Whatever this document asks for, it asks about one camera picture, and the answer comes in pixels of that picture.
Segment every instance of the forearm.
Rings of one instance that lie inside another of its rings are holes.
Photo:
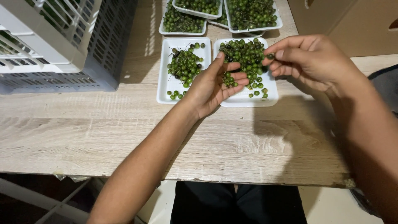
[[[398,210],[398,123],[365,76],[356,78],[337,84],[328,96],[355,181],[388,222]]]
[[[195,113],[177,103],[118,166],[105,184],[89,223],[126,223],[152,195],[188,131]]]

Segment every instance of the wooden table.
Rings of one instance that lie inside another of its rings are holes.
[[[268,45],[297,34],[287,1],[276,3],[283,27],[265,33]],[[112,174],[172,107],[156,102],[162,4],[139,1],[117,92],[0,96],[1,172]],[[214,42],[231,33],[209,25],[205,36]],[[398,55],[353,61],[368,75],[397,63]],[[164,178],[347,187],[325,96],[294,80],[278,80],[277,87],[272,107],[220,107],[199,121]]]

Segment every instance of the person's left hand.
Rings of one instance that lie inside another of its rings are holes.
[[[191,87],[183,97],[184,102],[192,106],[198,113],[198,118],[209,115],[225,99],[241,91],[249,84],[246,73],[231,73],[238,86],[227,88],[222,77],[225,72],[240,68],[239,62],[224,63],[224,53],[220,52],[210,66],[199,73]]]

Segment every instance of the black pants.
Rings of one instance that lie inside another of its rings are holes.
[[[306,224],[297,187],[178,181],[171,224]]]

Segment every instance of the hand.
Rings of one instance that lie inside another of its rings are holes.
[[[362,74],[350,58],[324,35],[287,37],[265,49],[264,54],[269,53],[275,53],[276,60],[265,58],[263,65],[270,64],[273,76],[291,75],[322,92]]]
[[[238,86],[227,88],[223,84],[222,76],[225,72],[240,68],[239,62],[224,64],[224,57],[224,53],[220,52],[210,66],[196,76],[181,100],[195,109],[199,119],[209,115],[223,100],[249,84],[246,74],[242,72],[231,73]]]

